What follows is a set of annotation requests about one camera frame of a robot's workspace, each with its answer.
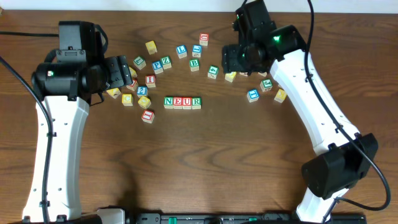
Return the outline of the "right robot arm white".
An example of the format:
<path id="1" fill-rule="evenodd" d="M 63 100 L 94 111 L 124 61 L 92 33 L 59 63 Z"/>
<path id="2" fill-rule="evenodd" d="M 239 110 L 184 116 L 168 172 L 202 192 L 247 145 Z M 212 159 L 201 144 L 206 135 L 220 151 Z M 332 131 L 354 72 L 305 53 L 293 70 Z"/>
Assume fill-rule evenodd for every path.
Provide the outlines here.
<path id="1" fill-rule="evenodd" d="M 307 189 L 295 212 L 302 222 L 325 223 L 373 166 L 376 138 L 361 134 L 346 118 L 318 75 L 308 42 L 292 25 L 277 27 L 263 1 L 244 2 L 233 29 L 238 43 L 223 47 L 223 71 L 267 72 L 286 92 L 315 151 L 302 166 Z"/>

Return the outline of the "red E block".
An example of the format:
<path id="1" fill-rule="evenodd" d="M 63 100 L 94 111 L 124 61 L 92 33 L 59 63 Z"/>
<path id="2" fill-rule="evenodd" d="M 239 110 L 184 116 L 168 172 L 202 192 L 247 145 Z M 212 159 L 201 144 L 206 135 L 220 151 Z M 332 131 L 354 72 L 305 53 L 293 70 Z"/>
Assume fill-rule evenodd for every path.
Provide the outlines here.
<path id="1" fill-rule="evenodd" d="M 174 109 L 182 109 L 182 102 L 183 102 L 183 98 L 179 97 L 179 96 L 175 96 L 173 97 L 173 108 Z"/>

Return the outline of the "green R block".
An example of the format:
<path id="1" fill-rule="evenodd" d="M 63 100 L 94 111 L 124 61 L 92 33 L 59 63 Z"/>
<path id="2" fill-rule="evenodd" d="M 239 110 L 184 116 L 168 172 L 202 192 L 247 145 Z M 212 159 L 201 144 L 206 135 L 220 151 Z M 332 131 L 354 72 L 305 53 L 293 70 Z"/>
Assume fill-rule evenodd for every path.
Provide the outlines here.
<path id="1" fill-rule="evenodd" d="M 199 110 L 201 109 L 201 98 L 200 97 L 193 97 L 192 98 L 192 109 L 193 110 Z"/>

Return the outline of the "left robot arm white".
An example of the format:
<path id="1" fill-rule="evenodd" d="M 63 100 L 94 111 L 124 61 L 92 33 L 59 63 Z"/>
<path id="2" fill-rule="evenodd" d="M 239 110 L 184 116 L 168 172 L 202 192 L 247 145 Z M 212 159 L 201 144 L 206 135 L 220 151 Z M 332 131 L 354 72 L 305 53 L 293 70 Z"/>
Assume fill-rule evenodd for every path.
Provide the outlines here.
<path id="1" fill-rule="evenodd" d="M 105 57 L 103 29 L 84 21 L 62 21 L 59 47 L 32 74 L 38 101 L 34 176 L 22 223 L 128 223 L 127 211 L 109 206 L 83 213 L 79 168 L 91 97 L 130 85 L 125 56 Z"/>

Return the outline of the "green N block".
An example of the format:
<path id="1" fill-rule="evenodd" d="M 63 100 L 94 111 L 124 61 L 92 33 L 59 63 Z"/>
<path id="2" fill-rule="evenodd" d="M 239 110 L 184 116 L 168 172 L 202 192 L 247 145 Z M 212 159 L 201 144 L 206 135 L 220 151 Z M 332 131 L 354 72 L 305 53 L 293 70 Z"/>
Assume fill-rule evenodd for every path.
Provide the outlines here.
<path id="1" fill-rule="evenodd" d="M 174 108 L 174 98 L 172 96 L 164 97 L 164 108 L 173 109 Z"/>

